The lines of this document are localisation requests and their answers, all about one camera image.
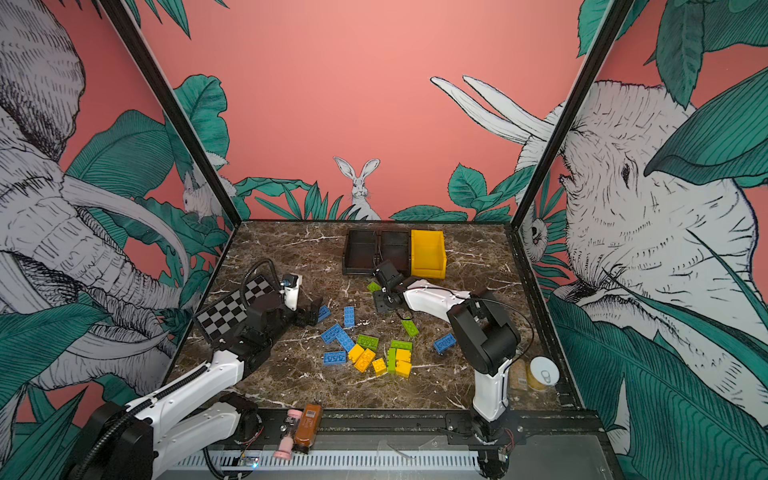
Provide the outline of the white vent strip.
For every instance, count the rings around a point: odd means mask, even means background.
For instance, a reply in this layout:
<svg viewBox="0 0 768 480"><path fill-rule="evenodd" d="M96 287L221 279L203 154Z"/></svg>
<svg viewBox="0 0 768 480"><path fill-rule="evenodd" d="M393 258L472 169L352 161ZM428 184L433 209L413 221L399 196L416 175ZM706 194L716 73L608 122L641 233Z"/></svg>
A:
<svg viewBox="0 0 768 480"><path fill-rule="evenodd" d="M320 450L279 459L272 450L235 450L209 453L214 466L235 471L468 471L479 472L477 455L470 451Z"/></svg>

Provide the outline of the checkerboard calibration board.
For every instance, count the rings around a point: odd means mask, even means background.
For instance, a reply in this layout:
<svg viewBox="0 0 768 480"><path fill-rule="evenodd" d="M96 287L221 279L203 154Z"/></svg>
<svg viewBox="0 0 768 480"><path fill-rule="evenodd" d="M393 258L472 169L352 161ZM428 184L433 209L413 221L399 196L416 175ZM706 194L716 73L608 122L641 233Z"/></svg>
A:
<svg viewBox="0 0 768 480"><path fill-rule="evenodd" d="M251 280L245 290L245 299L252 302L255 298L272 292L274 288L263 275ZM229 342L247 319L247 313L241 302L241 292L231 291L217 303L199 313L195 322L206 341L219 346Z"/></svg>

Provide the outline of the green lego brick standing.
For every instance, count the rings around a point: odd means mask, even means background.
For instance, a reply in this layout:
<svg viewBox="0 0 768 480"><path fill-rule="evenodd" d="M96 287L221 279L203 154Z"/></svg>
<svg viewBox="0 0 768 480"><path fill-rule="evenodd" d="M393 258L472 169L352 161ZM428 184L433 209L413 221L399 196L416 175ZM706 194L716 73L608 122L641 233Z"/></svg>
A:
<svg viewBox="0 0 768 480"><path fill-rule="evenodd" d="M387 352L387 371L394 373L396 370L396 348L389 348Z"/></svg>

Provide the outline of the yellow lego brick small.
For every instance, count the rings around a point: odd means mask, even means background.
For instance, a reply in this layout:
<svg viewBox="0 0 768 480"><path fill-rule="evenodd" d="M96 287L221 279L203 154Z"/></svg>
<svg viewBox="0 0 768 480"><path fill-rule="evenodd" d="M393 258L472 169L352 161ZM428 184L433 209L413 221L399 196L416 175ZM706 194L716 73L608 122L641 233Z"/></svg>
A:
<svg viewBox="0 0 768 480"><path fill-rule="evenodd" d="M373 367L376 376L384 375L388 371L387 363L382 358L375 359L371 366Z"/></svg>
<svg viewBox="0 0 768 480"><path fill-rule="evenodd" d="M352 349L348 351L348 359L351 362L357 362L364 351L365 349L363 347L361 347L359 344L355 344Z"/></svg>

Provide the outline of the blue lego brick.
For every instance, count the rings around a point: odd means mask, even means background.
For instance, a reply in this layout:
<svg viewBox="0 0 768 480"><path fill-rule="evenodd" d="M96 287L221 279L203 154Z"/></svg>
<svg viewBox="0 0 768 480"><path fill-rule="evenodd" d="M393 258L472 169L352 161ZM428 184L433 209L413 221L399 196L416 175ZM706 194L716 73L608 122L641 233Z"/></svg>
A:
<svg viewBox="0 0 768 480"><path fill-rule="evenodd" d="M318 310L318 321L322 322L325 319L329 318L330 315L331 315L330 309L327 306L323 305Z"/></svg>
<svg viewBox="0 0 768 480"><path fill-rule="evenodd" d="M347 306L344 308L343 324L345 328L353 328L355 323L355 308L353 306Z"/></svg>
<svg viewBox="0 0 768 480"><path fill-rule="evenodd" d="M347 353L345 351L326 352L323 355L323 364L325 366L342 365L347 362Z"/></svg>
<svg viewBox="0 0 768 480"><path fill-rule="evenodd" d="M434 342L434 348L439 355L443 355L457 344L453 334L447 334Z"/></svg>

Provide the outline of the white lid yellow can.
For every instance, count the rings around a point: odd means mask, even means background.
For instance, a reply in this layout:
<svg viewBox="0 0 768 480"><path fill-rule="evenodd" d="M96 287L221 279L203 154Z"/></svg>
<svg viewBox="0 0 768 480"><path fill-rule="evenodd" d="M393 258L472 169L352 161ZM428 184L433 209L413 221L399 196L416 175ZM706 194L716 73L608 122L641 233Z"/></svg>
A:
<svg viewBox="0 0 768 480"><path fill-rule="evenodd" d="M528 363L526 378L531 389L544 391L558 383L560 372L551 359L537 356Z"/></svg>

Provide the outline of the pink bottle on rail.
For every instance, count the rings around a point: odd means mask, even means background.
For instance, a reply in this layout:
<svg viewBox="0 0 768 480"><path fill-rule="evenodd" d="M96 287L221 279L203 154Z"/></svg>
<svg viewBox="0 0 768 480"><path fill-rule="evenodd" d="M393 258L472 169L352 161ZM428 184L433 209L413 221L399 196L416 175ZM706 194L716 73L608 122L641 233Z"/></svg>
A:
<svg viewBox="0 0 768 480"><path fill-rule="evenodd" d="M273 453L273 457L280 460L290 461L294 447L294 437L298 429L303 412L297 409L289 409L286 417L280 427L281 438Z"/></svg>

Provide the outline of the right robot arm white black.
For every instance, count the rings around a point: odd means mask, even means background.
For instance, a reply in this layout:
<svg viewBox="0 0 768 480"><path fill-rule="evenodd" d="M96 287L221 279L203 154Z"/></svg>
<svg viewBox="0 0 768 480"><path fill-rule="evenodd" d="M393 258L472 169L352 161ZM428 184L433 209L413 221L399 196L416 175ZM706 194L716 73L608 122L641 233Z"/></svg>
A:
<svg viewBox="0 0 768 480"><path fill-rule="evenodd" d="M376 266L373 275L382 287L377 300L386 311L407 308L449 323L474 370L473 412L488 423L499 420L509 406L509 369L521 341L511 318L514 310L488 289L457 291L405 277L390 261Z"/></svg>

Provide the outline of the black front rail frame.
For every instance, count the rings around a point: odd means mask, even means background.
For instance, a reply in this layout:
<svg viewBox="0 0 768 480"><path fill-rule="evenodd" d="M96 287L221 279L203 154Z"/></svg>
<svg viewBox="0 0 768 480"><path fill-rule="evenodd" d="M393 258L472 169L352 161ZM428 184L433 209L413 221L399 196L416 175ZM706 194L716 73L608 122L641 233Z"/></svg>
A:
<svg viewBox="0 0 768 480"><path fill-rule="evenodd" d="M233 444L241 452L280 442L280 427L289 409L256 408L242 416L232 436L218 442ZM477 453L480 473L486 479L498 479L506 474L511 454L526 445L531 437L592 435L600 443L609 478L625 476L617 455L608 445L601 421L595 412L588 410L507 410L499 420L488 423L473 410L323 409L314 445L331 435L378 439L436 435L450 446Z"/></svg>

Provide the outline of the black bin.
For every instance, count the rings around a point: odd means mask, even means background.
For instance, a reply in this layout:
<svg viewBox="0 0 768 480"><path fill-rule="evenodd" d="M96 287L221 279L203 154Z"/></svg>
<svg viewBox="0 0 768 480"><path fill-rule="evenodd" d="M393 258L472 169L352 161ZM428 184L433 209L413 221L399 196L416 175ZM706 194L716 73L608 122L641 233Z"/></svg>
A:
<svg viewBox="0 0 768 480"><path fill-rule="evenodd" d="M389 260L405 276L411 272L409 230L382 230L379 235L379 256Z"/></svg>
<svg viewBox="0 0 768 480"><path fill-rule="evenodd" d="M372 275L377 255L378 235L374 230L349 230L342 255L342 273L350 276Z"/></svg>

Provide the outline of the blue lego brick front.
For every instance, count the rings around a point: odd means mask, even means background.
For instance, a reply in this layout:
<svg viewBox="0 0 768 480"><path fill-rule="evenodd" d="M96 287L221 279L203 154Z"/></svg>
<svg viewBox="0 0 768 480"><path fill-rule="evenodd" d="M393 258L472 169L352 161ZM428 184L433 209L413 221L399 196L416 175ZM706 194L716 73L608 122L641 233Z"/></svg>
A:
<svg viewBox="0 0 768 480"><path fill-rule="evenodd" d="M323 364L325 366L342 365L347 362L347 353L345 351L326 352L323 355Z"/></svg>

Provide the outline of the yellow storage bin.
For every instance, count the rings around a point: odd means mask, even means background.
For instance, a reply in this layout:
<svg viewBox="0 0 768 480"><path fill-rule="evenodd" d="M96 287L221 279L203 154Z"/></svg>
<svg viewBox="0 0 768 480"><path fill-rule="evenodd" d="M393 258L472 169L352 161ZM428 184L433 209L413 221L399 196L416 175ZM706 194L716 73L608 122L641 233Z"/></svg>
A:
<svg viewBox="0 0 768 480"><path fill-rule="evenodd" d="M445 236L442 231L411 231L411 275L444 279L447 268Z"/></svg>

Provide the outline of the yellow lego brick small front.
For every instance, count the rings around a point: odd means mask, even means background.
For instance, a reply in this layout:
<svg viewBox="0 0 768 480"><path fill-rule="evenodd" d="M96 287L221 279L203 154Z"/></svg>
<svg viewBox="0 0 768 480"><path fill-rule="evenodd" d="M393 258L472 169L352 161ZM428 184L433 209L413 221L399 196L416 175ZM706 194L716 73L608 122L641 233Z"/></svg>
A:
<svg viewBox="0 0 768 480"><path fill-rule="evenodd" d="M388 371L387 363L382 358L375 359L371 366L373 367L376 376L384 375Z"/></svg>

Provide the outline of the brown bottle on rail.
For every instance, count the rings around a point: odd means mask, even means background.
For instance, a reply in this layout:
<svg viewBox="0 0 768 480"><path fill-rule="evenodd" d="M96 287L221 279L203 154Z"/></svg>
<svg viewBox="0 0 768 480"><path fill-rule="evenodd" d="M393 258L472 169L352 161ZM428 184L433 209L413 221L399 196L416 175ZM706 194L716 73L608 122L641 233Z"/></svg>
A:
<svg viewBox="0 0 768 480"><path fill-rule="evenodd" d="M303 410L297 430L294 435L293 451L308 454L315 443L317 431L323 415L323 407L319 404L308 404Z"/></svg>

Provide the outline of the green lego brick flat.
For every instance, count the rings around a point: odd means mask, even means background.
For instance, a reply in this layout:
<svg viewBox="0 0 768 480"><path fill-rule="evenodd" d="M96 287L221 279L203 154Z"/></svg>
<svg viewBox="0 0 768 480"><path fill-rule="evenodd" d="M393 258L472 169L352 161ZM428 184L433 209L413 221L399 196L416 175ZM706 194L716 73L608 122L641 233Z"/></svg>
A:
<svg viewBox="0 0 768 480"><path fill-rule="evenodd" d="M411 342L393 340L390 346L395 349L411 351L413 346Z"/></svg>

